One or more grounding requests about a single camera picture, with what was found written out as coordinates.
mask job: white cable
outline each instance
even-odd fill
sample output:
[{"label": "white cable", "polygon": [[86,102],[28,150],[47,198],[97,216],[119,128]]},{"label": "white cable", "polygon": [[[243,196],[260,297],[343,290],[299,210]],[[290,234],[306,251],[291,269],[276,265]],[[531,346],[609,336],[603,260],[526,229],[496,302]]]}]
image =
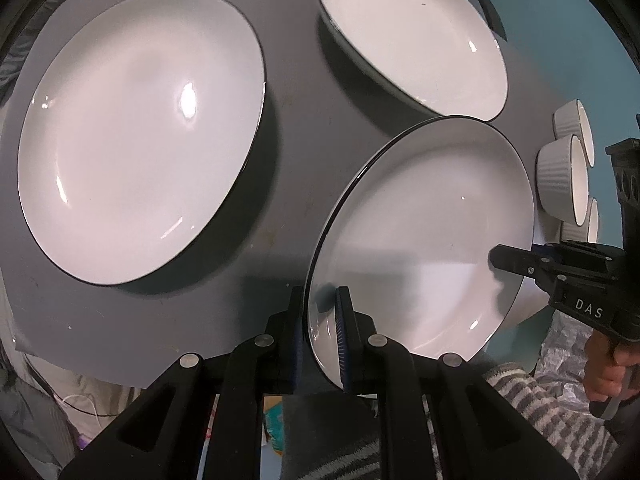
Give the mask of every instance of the white cable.
[{"label": "white cable", "polygon": [[100,428],[100,430],[102,430],[102,424],[100,424],[100,417],[98,417],[98,410],[96,409],[94,402],[89,397],[87,397],[86,395],[83,395],[83,394],[71,394],[71,395],[66,396],[64,399],[60,399],[60,403],[62,403],[62,405],[66,404],[66,400],[70,399],[71,397],[83,397],[83,398],[85,398],[86,400],[88,400],[91,403],[91,406],[94,409],[95,421],[98,423],[98,427]]}]

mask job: metal screw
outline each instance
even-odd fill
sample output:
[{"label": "metal screw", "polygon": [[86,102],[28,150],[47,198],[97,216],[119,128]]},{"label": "metal screw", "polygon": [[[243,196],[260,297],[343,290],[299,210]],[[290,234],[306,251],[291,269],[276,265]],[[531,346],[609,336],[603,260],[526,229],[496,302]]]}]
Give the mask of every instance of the metal screw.
[{"label": "metal screw", "polygon": [[180,358],[180,366],[182,368],[193,368],[200,358],[196,354],[185,354]]},{"label": "metal screw", "polygon": [[384,337],[382,334],[370,335],[367,341],[369,341],[369,344],[371,346],[377,346],[378,348],[381,348],[388,343],[388,339]]},{"label": "metal screw", "polygon": [[267,346],[271,346],[273,344],[273,337],[269,334],[260,334],[256,336],[254,339],[254,343],[256,346],[266,348]]},{"label": "metal screw", "polygon": [[449,352],[448,354],[444,354],[442,356],[442,362],[451,368],[458,368],[462,364],[462,357],[458,354],[453,354]]}]

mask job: dark tabletop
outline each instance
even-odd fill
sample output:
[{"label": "dark tabletop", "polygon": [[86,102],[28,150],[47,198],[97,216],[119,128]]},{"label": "dark tabletop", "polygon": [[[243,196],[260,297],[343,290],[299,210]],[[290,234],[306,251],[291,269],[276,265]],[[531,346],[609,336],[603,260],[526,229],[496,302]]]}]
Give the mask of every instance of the dark tabletop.
[{"label": "dark tabletop", "polygon": [[[25,64],[0,143],[0,266],[18,350],[101,380],[148,386],[185,352],[210,357],[261,333],[302,284],[332,206],[391,137],[429,118],[380,89],[342,53],[316,0],[228,0],[257,31],[268,90],[262,123],[236,186],[177,258],[135,282],[95,286],[59,270],[31,236],[17,192],[22,121],[40,78],[71,36],[122,0],[68,0]],[[493,124],[534,177],[564,104],[500,41],[509,95]],[[558,223],[539,216],[539,239]]]}]

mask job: gray striped blanket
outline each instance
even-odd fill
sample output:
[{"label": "gray striped blanket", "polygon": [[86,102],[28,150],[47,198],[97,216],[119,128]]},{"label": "gray striped blanket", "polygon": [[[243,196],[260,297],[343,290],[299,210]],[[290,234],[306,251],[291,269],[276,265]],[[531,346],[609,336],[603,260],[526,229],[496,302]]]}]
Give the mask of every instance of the gray striped blanket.
[{"label": "gray striped blanket", "polygon": [[[593,479],[616,449],[617,444],[601,420],[559,406],[553,396],[517,365],[505,364],[493,368],[485,375],[485,379],[564,456],[582,480]],[[424,407],[434,442],[433,425],[426,402]],[[435,444],[432,451],[438,478],[441,479]],[[379,478],[380,450],[376,439],[360,441],[321,466],[298,476],[299,480]]]}]

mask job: white plate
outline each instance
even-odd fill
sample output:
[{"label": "white plate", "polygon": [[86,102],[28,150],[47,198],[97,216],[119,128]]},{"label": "white plate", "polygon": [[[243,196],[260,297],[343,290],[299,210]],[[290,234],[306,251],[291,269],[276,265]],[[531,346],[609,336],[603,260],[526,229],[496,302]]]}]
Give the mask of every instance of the white plate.
[{"label": "white plate", "polygon": [[498,328],[522,277],[489,250],[530,250],[534,206],[518,154],[492,126],[441,118],[401,134],[360,171],[322,232],[306,280],[308,336],[341,386],[335,287],[411,352],[468,360]]},{"label": "white plate", "polygon": [[209,222],[244,165],[265,73],[224,0],[126,0],[83,27],[27,111],[18,191],[31,233],[86,282],[144,276]]},{"label": "white plate", "polygon": [[507,99],[494,35],[467,0],[320,0],[345,51],[413,105],[485,121]]}]

